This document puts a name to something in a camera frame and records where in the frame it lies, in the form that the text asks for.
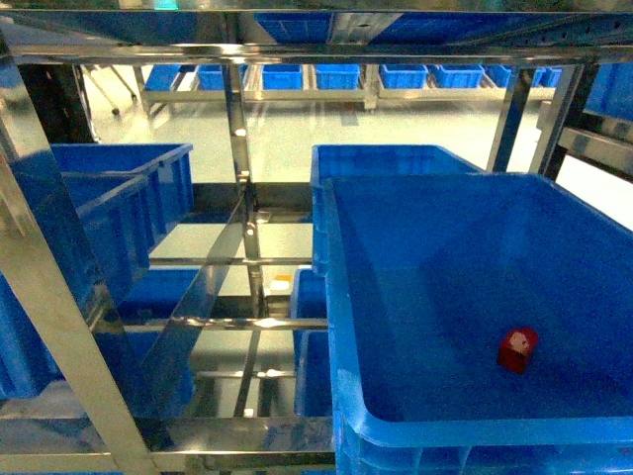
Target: open blue container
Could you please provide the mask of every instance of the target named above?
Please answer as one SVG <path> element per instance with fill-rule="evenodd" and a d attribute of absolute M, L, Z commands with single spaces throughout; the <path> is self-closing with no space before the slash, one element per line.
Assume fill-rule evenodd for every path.
<path fill-rule="evenodd" d="M 317 64 L 315 71 L 318 89 L 358 89 L 358 64 Z"/>
<path fill-rule="evenodd" d="M 541 84 L 544 73 L 544 67 L 537 67 L 534 70 L 532 87 L 536 87 Z M 507 87 L 510 82 L 510 76 L 512 75 L 512 68 L 502 64 L 494 64 L 486 68 L 486 74 L 497 85 L 497 87 Z"/>
<path fill-rule="evenodd" d="M 314 272 L 324 275 L 329 262 L 323 202 L 323 185 L 328 178 L 476 171 L 481 169 L 438 145 L 315 145 L 310 178 Z"/>
<path fill-rule="evenodd" d="M 380 77 L 387 89 L 419 89 L 426 84 L 424 64 L 381 64 Z"/>
<path fill-rule="evenodd" d="M 304 74 L 299 64 L 264 64 L 264 89 L 303 89 Z"/>
<path fill-rule="evenodd" d="M 332 179 L 325 209 L 339 474 L 633 468 L 630 231 L 526 174 Z"/>
<path fill-rule="evenodd" d="M 239 66 L 239 76 L 243 82 L 246 73 L 246 64 Z M 219 64 L 203 64 L 198 68 L 200 89 L 203 91 L 222 91 L 225 89 L 225 81 L 222 77 L 222 68 Z"/>
<path fill-rule="evenodd" d="M 154 248 L 194 204 L 188 143 L 56 144 L 51 147 L 61 171 L 111 176 L 145 175 L 144 226 L 147 249 Z"/>
<path fill-rule="evenodd" d="M 484 77 L 484 68 L 478 64 L 430 65 L 437 85 L 451 89 L 474 89 L 479 87 Z"/>
<path fill-rule="evenodd" d="M 151 67 L 145 81 L 145 91 L 169 91 L 180 72 L 180 64 L 157 64 Z"/>

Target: metal shelf bar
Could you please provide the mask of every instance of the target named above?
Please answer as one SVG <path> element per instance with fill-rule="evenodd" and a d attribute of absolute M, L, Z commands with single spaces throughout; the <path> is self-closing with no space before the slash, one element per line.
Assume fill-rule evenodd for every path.
<path fill-rule="evenodd" d="M 0 74 L 0 269 L 120 469 L 157 474 L 126 404 L 151 417 L 151 394 L 1 36 Z"/>
<path fill-rule="evenodd" d="M 487 171 L 507 171 L 533 77 L 534 69 L 512 71 L 501 106 Z"/>

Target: steel frame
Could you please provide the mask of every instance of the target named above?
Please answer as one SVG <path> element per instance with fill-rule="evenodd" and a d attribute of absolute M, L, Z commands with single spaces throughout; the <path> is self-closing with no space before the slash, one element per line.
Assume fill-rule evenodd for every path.
<path fill-rule="evenodd" d="M 153 8 L 153 2 L 147 2 L 141 0 L 131 3 L 134 8 Z M 121 8 L 125 10 L 126 2 L 119 3 L 124 5 Z M 181 0 L 178 3 L 185 6 L 186 2 Z M 333 466 L 331 419 L 242 417 L 244 398 L 251 378 L 268 378 L 265 371 L 254 371 L 260 332 L 326 328 L 324 321 L 299 323 L 268 317 L 261 266 L 283 259 L 262 258 L 259 255 L 256 219 L 258 203 L 256 189 L 251 181 L 248 130 L 244 120 L 244 102 L 248 100 L 248 89 L 244 92 L 238 70 L 242 63 L 312 64 L 327 60 L 370 64 L 365 74 L 365 81 L 370 81 L 365 83 L 369 84 L 366 90 L 370 95 L 358 98 L 366 102 L 366 105 L 369 104 L 369 108 L 375 107 L 378 100 L 393 98 L 387 90 L 381 89 L 377 67 L 371 66 L 383 60 L 516 64 L 521 69 L 514 78 L 513 87 L 504 93 L 504 105 L 489 162 L 489 169 L 494 171 L 503 171 L 507 166 L 518 121 L 529 94 L 530 67 L 564 64 L 568 67 L 544 123 L 532 170 L 555 179 L 568 152 L 619 176 L 631 176 L 631 127 L 627 124 L 620 126 L 618 124 L 622 123 L 608 118 L 591 120 L 581 114 L 597 65 L 600 62 L 632 60 L 633 46 L 628 43 L 620 46 L 513 49 L 490 46 L 241 45 L 237 41 L 235 12 L 299 11 L 304 9 L 304 2 L 252 0 L 208 3 L 205 8 L 209 11 L 226 12 L 223 44 L 168 47 L 113 44 L 21 45 L 14 46 L 9 51 L 0 38 L 0 74 L 11 79 L 11 86 L 3 85 L 0 88 L 0 270 L 39 330 L 89 418 L 69 419 L 55 415 L 32 418 L 14 415 L 0 419 L 0 472 L 122 471 L 126 474 L 156 474 L 160 471 L 265 470 L 281 466 L 317 469 Z M 355 2 L 339 3 L 337 8 L 343 12 L 357 11 Z M 479 2 L 479 6 L 474 6 L 477 2 L 406 2 L 402 9 L 394 9 L 390 3 L 376 2 L 372 9 L 394 18 L 405 11 L 496 11 L 499 8 L 499 2 Z M 543 4 L 542 1 L 524 2 L 524 10 L 539 11 Z M 579 6 L 585 11 L 594 11 L 599 7 L 587 1 L 571 4 L 575 7 L 574 10 L 580 8 Z M 631 11 L 628 2 L 610 2 L 609 5 L 612 11 Z M 19 0 L 9 2 L 8 6 L 25 9 L 22 13 L 26 16 L 30 8 L 76 10 L 76 2 L 70 0 L 44 3 Z M 350 18 L 349 25 L 357 25 L 357 20 L 358 18 Z M 379 20 L 372 29 L 374 34 L 380 32 L 389 18 L 386 20 L 381 17 Z M 344 38 L 347 27 L 339 27 L 343 33 L 338 34 Z M 156 354 L 142 365 L 138 365 L 128 354 L 131 352 L 124 328 L 61 176 L 56 171 L 44 132 L 17 72 L 15 61 L 115 63 L 134 66 L 168 62 L 219 62 L 223 65 L 224 98 L 235 169 L 235 196 L 239 204 L 225 227 L 224 235 L 221 235 L 210 250 L 209 257 L 195 262 L 185 259 L 188 263 L 202 265 L 203 270 L 197 277 L 200 285 L 191 287 L 165 328 L 154 328 L 163 330 L 163 344 L 158 347 L 161 351 L 157 349 Z M 138 70 L 136 78 L 142 81 Z M 263 91 L 260 92 L 262 95 L 256 100 L 267 100 Z M 166 100 L 162 96 L 159 99 L 162 102 Z M 419 98 L 404 94 L 401 99 Z M 268 100 L 278 99 L 270 96 Z M 315 100 L 328 99 L 315 97 Z M 605 153 L 604 146 L 615 150 L 615 155 Z M 77 274 L 77 269 L 63 263 L 61 249 L 54 245 L 55 230 L 46 226 L 45 214 L 41 211 L 37 194 L 21 179 L 25 167 L 29 166 L 33 167 L 28 169 L 31 176 L 39 178 L 43 186 L 49 187 L 50 196 L 57 200 L 55 211 L 66 217 L 73 242 L 81 250 L 83 262 L 89 264 L 91 269 L 88 275 Z M 246 257 L 236 259 L 235 244 L 241 239 L 244 241 Z M 233 264 L 246 265 L 248 268 L 252 319 L 209 320 L 226 269 Z M 87 304 L 73 294 L 77 281 L 91 289 L 93 298 Z M 126 330 L 148 331 L 150 327 Z M 169 356 L 172 358 L 170 367 L 181 368 L 182 362 L 188 357 L 192 341 L 195 342 L 202 330 L 252 331 L 243 371 L 206 375 L 240 378 L 240 393 L 234 411 L 236 417 L 227 420 L 178 419 L 162 423 L 152 411 L 159 409 L 170 395 L 175 375 L 179 371 L 177 369 L 174 375 L 165 375 L 167 366 L 150 363 L 155 363 L 160 356 L 167 355 L 174 346 L 184 341 L 184 349 Z M 127 352 L 124 356 L 129 360 L 128 364 L 130 367 L 138 366 L 135 381 L 127 381 L 126 376 L 115 371 L 111 361 L 114 355 L 106 354 L 100 349 L 101 334 L 121 339 L 122 348 Z M 139 388 L 138 391 L 130 393 L 120 389 L 131 386 Z M 137 393 L 142 393 L 147 398 L 147 418 L 133 418 L 127 407 L 126 401 L 137 397 Z"/>

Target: blue plastic bin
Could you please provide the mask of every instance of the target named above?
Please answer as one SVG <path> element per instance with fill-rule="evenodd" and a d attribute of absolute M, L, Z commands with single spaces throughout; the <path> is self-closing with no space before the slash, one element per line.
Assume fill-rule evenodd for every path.
<path fill-rule="evenodd" d="M 145 237 L 148 180 L 142 175 L 64 173 L 72 203 L 110 294 L 122 302 L 149 267 Z"/>
<path fill-rule="evenodd" d="M 548 67 L 543 73 L 543 87 L 556 87 L 563 74 L 561 67 Z"/>
<path fill-rule="evenodd" d="M 316 275 L 311 269 L 299 269 L 295 272 L 293 291 L 290 294 L 291 319 L 324 319 L 325 279 Z M 295 371 L 299 367 L 299 354 L 304 331 L 293 331 L 295 345 Z"/>
<path fill-rule="evenodd" d="M 265 64 L 261 75 L 264 89 L 303 89 L 304 75 L 298 64 Z"/>
<path fill-rule="evenodd" d="M 424 64 L 381 64 L 380 77 L 387 89 L 419 89 L 426 84 Z"/>
<path fill-rule="evenodd" d="M 317 64 L 315 71 L 318 89 L 358 89 L 358 64 Z"/>
<path fill-rule="evenodd" d="M 536 87 L 541 84 L 544 67 L 537 67 L 534 71 L 534 77 L 532 78 L 532 87 Z M 497 85 L 497 87 L 507 87 L 510 82 L 510 76 L 512 75 L 512 68 L 509 66 L 503 66 L 502 64 L 495 64 L 486 68 L 486 74 Z"/>
<path fill-rule="evenodd" d="M 145 81 L 145 91 L 169 91 L 178 72 L 180 64 L 157 64 L 151 68 Z"/>
<path fill-rule="evenodd" d="M 481 171 L 438 145 L 316 145 L 310 184 L 313 188 L 313 270 L 324 275 L 329 258 L 323 184 L 336 176 L 394 176 Z"/>
<path fill-rule="evenodd" d="M 474 89 L 479 87 L 484 76 L 484 68 L 478 64 L 471 65 L 431 65 L 437 85 L 442 88 Z"/>
<path fill-rule="evenodd" d="M 193 207 L 190 144 L 57 144 L 50 147 L 61 171 L 139 173 L 149 179 L 145 229 L 148 249 L 155 247 Z"/>
<path fill-rule="evenodd" d="M 125 324 L 142 325 L 168 319 L 196 277 L 197 268 L 154 267 L 147 271 L 119 306 Z"/>
<path fill-rule="evenodd" d="M 339 178 L 325 209 L 339 474 L 633 468 L 630 231 L 528 174 Z"/>
<path fill-rule="evenodd" d="M 256 13 L 255 20 L 277 43 L 325 43 L 330 13 Z"/>
<path fill-rule="evenodd" d="M 247 67 L 246 64 L 239 66 L 239 75 L 242 82 Z M 221 91 L 225 88 L 222 68 L 219 64 L 204 64 L 200 66 L 198 68 L 198 78 L 200 79 L 200 89 L 203 91 Z"/>

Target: storage rack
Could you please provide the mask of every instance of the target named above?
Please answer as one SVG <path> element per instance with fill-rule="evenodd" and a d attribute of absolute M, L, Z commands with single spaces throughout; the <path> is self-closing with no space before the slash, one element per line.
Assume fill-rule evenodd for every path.
<path fill-rule="evenodd" d="M 367 111 L 376 109 L 379 101 L 502 101 L 505 88 L 497 87 L 484 75 L 482 84 L 476 89 L 443 89 L 428 78 L 421 89 L 387 89 L 378 73 L 378 64 L 367 64 L 361 76 L 359 89 L 317 89 L 315 68 L 303 65 L 304 87 L 302 90 L 265 90 L 261 83 L 261 67 L 253 65 L 246 73 L 244 100 L 250 102 L 322 101 L 338 103 L 362 103 Z M 135 67 L 136 85 L 143 110 L 155 114 L 164 104 L 183 102 L 223 102 L 223 91 L 198 89 L 198 81 L 193 81 L 190 90 L 179 90 L 185 73 L 179 73 L 169 91 L 147 91 L 140 67 Z M 528 100 L 549 101 L 554 96 L 552 87 L 535 87 Z M 152 111 L 152 106 L 161 105 Z"/>
<path fill-rule="evenodd" d="M 89 420 L 62 415 L 16 415 L 0 419 L 0 472 L 156 474 L 160 471 L 332 467 L 331 419 L 241 417 L 260 332 L 326 327 L 325 321 L 290 322 L 271 317 L 263 294 L 262 265 L 285 260 L 259 255 L 256 216 L 260 210 L 256 200 L 257 184 L 251 181 L 250 175 L 244 91 L 238 67 L 242 63 L 515 64 L 518 69 L 504 93 L 489 171 L 505 171 L 507 168 L 534 66 L 564 65 L 563 76 L 542 123 L 541 139 L 530 170 L 556 179 L 569 153 L 633 181 L 631 125 L 583 112 L 598 64 L 633 60 L 633 9 L 630 4 L 609 2 L 610 10 L 604 12 L 598 11 L 605 7 L 597 2 L 571 1 L 565 4 L 566 12 L 578 15 L 563 19 L 553 17 L 551 22 L 538 26 L 530 26 L 527 20 L 524 28 L 502 38 L 488 34 L 470 38 L 465 44 L 447 41 L 441 46 L 368 45 L 402 12 L 508 13 L 499 2 L 406 2 L 402 9 L 396 9 L 391 3 L 373 2 L 371 14 L 359 10 L 357 2 L 351 0 L 336 2 L 336 7 L 319 2 L 306 6 L 305 2 L 294 0 L 275 5 L 262 0 L 226 3 L 211 0 L 195 4 L 188 0 L 160 4 L 151 0 L 79 4 L 73 0 L 16 0 L 3 4 L 1 16 L 10 18 L 2 23 L 8 38 L 15 26 L 37 28 L 45 24 L 45 28 L 41 29 L 40 36 L 34 36 L 27 44 L 11 44 L 8 48 L 2 41 L 0 45 L 0 76 L 3 78 L 0 88 L 0 229 L 3 234 L 0 270 L 27 310 Z M 560 10 L 560 5 L 553 1 L 526 1 L 521 2 L 521 11 L 552 13 Z M 165 8 L 171 10 L 154 11 Z M 362 22 L 348 22 L 352 26 L 350 30 L 337 32 L 336 43 L 330 45 L 258 45 L 245 41 L 238 27 L 240 16 L 250 15 L 253 11 L 297 12 L 332 8 L 340 15 L 357 15 Z M 135 35 L 143 40 L 131 38 L 134 35 L 125 29 L 121 33 L 125 38 L 117 40 L 116 21 L 131 21 L 133 15 L 136 15 Z M 169 36 L 167 43 L 166 40 L 161 42 L 161 36 L 156 34 L 156 23 L 151 21 L 152 18 L 155 20 L 152 15 L 165 19 L 189 15 L 187 18 L 194 20 L 195 39 L 179 41 Z M 219 29 L 211 29 L 210 25 L 219 25 Z M 95 35 L 100 29 L 104 32 L 103 37 Z M 211 30 L 222 34 L 220 42 L 209 34 Z M 144 375 L 136 373 L 136 380 L 115 381 L 115 377 L 121 376 L 111 371 L 108 355 L 99 349 L 98 342 L 103 336 L 119 338 L 122 348 L 127 347 L 123 327 L 99 271 L 81 274 L 91 283 L 92 294 L 87 300 L 76 300 L 66 283 L 73 277 L 70 274 L 75 269 L 59 265 L 59 249 L 53 244 L 51 229 L 32 206 L 37 190 L 21 186 L 20 177 L 26 172 L 38 178 L 41 188 L 48 187 L 51 194 L 56 190 L 60 212 L 74 217 L 65 224 L 76 237 L 75 248 L 91 255 L 16 61 L 135 66 L 219 62 L 223 65 L 237 204 L 196 277 L 200 285 L 193 285 L 183 297 L 184 302 L 196 302 L 197 305 L 172 316 L 162 333 L 164 342 L 169 344 L 159 348 L 163 350 L 159 356 L 165 359 L 152 360 L 153 365 L 142 368 Z M 242 240 L 246 258 L 235 260 L 235 251 Z M 252 319 L 209 319 L 226 270 L 236 263 L 248 268 Z M 169 396 L 173 381 L 179 376 L 175 368 L 188 356 L 187 351 L 170 354 L 170 349 L 183 345 L 190 347 L 187 341 L 200 331 L 226 329 L 253 331 L 244 371 L 240 375 L 235 418 L 178 419 L 162 423 L 152 418 L 135 420 L 131 416 L 125 398 L 143 397 L 151 408 Z M 126 388 L 125 395 L 120 392 L 120 386 Z"/>

